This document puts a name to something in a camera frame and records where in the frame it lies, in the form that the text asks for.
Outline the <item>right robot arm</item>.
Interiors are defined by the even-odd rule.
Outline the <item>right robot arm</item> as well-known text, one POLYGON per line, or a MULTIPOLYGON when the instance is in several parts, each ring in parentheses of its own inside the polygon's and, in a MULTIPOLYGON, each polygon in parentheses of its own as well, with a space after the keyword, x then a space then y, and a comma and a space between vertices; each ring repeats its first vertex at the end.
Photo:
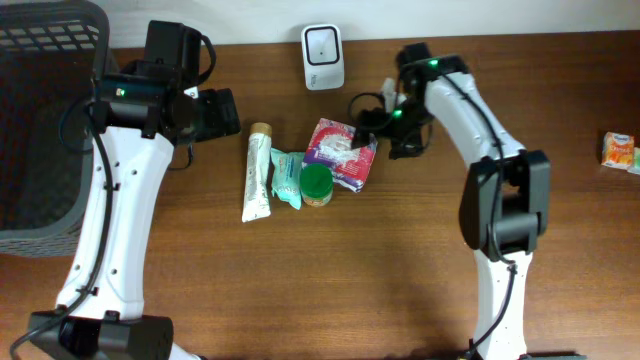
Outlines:
POLYGON ((355 116, 351 146, 377 138, 392 160, 418 157, 439 122, 466 166, 458 212, 478 274, 478 320, 464 359, 527 359, 526 277, 548 226, 551 163, 529 151, 499 122, 458 55, 434 56, 424 43, 396 57, 398 76, 376 97, 379 107, 355 116))

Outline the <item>dark grey plastic basket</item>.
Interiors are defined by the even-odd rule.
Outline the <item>dark grey plastic basket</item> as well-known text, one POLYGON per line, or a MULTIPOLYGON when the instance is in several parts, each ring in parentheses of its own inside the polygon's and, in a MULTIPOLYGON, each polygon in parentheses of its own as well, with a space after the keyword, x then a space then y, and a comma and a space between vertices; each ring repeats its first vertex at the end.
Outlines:
POLYGON ((106 13, 90 1, 1 4, 1 252, 74 253, 89 195, 83 104, 117 70, 106 13))

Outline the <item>green lid jar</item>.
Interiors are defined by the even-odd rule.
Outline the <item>green lid jar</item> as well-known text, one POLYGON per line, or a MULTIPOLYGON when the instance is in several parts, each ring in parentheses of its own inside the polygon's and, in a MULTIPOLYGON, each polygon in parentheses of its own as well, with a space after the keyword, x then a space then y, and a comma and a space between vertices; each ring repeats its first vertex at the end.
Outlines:
POLYGON ((322 164, 310 164, 304 167, 300 175, 300 190, 303 201, 312 207, 328 204, 333 194, 333 175, 322 164))

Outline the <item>green small tissue box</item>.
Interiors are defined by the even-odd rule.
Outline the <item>green small tissue box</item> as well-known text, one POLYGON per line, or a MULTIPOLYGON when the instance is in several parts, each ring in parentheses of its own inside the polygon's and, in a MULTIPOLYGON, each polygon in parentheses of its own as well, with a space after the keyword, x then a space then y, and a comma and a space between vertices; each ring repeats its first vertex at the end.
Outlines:
POLYGON ((640 174, 640 148, 639 147, 634 148, 632 163, 627 168, 627 171, 635 175, 640 174))

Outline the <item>white tube with tan cap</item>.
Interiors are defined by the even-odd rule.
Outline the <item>white tube with tan cap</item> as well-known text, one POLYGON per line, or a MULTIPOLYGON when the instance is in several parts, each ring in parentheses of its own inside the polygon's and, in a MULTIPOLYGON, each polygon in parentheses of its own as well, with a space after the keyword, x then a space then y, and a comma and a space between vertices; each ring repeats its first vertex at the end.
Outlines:
POLYGON ((267 177, 269 173, 272 128, 267 123, 250 127, 242 221, 244 223, 271 215, 267 177))

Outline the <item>orange small tissue box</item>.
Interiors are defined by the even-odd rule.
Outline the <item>orange small tissue box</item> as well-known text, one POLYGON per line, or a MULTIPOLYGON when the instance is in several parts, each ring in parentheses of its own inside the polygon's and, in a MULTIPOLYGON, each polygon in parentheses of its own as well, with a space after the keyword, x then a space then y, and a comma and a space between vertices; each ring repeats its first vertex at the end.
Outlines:
POLYGON ((633 164, 635 139, 631 135, 607 132, 603 138, 601 164, 627 170, 633 164))

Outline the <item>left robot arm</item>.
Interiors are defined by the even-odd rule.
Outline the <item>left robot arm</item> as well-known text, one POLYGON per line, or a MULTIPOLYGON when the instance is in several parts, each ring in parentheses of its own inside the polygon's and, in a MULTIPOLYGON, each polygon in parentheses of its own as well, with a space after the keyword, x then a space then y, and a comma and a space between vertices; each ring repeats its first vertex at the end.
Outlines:
POLYGON ((239 133, 233 94, 205 89, 213 49, 198 30, 154 20, 144 56, 102 74, 84 103, 93 169, 75 257, 55 306, 30 316, 22 343, 54 359, 186 359, 174 325, 144 311, 152 218, 174 150, 239 133))

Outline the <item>teal wet wipes pack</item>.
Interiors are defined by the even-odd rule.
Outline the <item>teal wet wipes pack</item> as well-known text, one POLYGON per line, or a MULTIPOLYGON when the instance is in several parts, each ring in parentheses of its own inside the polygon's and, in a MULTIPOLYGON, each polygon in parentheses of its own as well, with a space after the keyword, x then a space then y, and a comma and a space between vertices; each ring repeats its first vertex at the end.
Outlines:
POLYGON ((274 165, 272 195, 296 210, 300 210, 302 206, 300 173, 303 158, 303 152, 285 153, 275 148, 271 149, 271 161, 274 165))

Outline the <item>pink purple tissue pack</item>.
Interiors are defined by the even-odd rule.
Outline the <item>pink purple tissue pack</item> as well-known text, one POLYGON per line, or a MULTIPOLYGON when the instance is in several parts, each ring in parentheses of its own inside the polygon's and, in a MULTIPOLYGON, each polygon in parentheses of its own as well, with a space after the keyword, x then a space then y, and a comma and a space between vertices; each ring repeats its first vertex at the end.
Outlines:
POLYGON ((321 118, 306 149, 303 167, 322 164, 331 170, 336 184, 354 193, 361 192, 368 179, 378 142, 369 134, 363 147, 353 149, 355 135, 355 127, 321 118))

